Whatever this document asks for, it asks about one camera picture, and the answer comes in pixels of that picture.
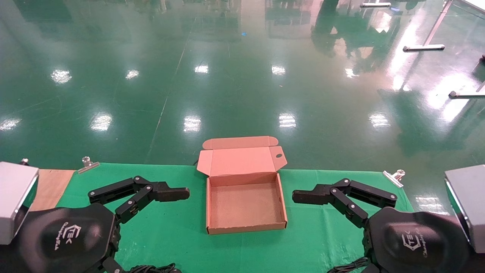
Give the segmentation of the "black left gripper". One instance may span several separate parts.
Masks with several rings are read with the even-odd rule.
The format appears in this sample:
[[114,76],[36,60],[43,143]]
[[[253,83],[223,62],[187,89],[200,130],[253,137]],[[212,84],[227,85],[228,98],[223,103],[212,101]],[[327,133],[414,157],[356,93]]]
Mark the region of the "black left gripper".
[[114,259],[119,241],[116,217],[102,204],[34,211],[15,237],[15,271],[125,273]]

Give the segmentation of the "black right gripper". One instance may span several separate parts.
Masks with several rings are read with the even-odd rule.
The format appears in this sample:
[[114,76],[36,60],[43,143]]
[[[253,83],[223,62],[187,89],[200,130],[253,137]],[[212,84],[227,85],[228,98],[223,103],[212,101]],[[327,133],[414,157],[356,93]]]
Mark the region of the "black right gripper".
[[472,257],[456,217],[391,207],[369,218],[363,245],[371,264],[361,273],[459,273]]

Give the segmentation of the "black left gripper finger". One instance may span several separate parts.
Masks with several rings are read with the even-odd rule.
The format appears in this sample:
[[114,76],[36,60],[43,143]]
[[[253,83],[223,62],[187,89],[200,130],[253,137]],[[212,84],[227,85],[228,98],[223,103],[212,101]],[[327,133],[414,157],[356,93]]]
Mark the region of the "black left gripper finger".
[[170,188],[166,182],[151,182],[142,176],[135,176],[88,192],[90,204],[108,204],[128,197],[115,209],[118,224],[130,221],[152,201],[174,202],[189,198],[188,188]]

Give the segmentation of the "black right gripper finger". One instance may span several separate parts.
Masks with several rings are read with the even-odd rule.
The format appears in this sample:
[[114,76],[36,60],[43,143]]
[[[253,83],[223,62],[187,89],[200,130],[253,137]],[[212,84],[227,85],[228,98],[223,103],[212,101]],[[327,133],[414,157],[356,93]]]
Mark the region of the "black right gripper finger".
[[353,199],[379,208],[394,208],[398,200],[394,193],[372,187],[348,178],[334,184],[317,184],[313,190],[294,190],[292,200],[300,204],[330,204],[353,223],[364,228],[369,215]]

